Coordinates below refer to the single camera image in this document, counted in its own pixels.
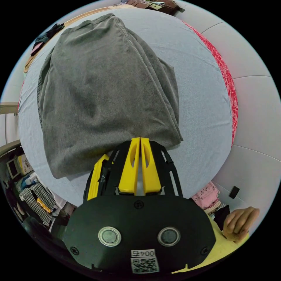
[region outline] qr code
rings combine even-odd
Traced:
[[[159,271],[156,257],[131,258],[133,273],[153,273]]]

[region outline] screw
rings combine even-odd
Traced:
[[[71,248],[70,248],[70,251],[71,251],[72,254],[74,254],[74,255],[76,255],[76,256],[79,255],[79,251],[78,251],[77,248],[75,248],[75,247],[71,247]]]
[[[208,248],[207,247],[205,247],[205,248],[203,248],[202,250],[201,250],[201,255],[206,255],[208,253]]]
[[[143,201],[137,200],[134,203],[134,206],[135,206],[136,209],[142,209],[144,207],[144,203],[143,203]]]

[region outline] black electrical outlet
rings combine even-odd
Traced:
[[[229,197],[234,199],[236,197],[236,195],[238,194],[239,190],[240,189],[238,187],[234,186],[229,194]]]

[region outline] gray cloth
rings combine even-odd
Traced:
[[[38,81],[48,165],[57,179],[90,171],[118,144],[182,141],[174,68],[110,13],[66,29]]]

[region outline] bed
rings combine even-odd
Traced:
[[[101,11],[89,15],[68,27],[107,13]],[[177,168],[183,195],[190,198],[218,173],[232,146],[232,107],[220,67],[199,36],[180,19],[137,8],[115,9],[113,13],[175,69],[180,104],[179,128],[184,141],[169,150],[169,154]],[[57,195],[79,206],[83,202],[90,171],[61,179],[52,176],[37,109],[39,72],[59,34],[42,48],[27,72],[19,102],[19,135],[24,152],[40,180]]]

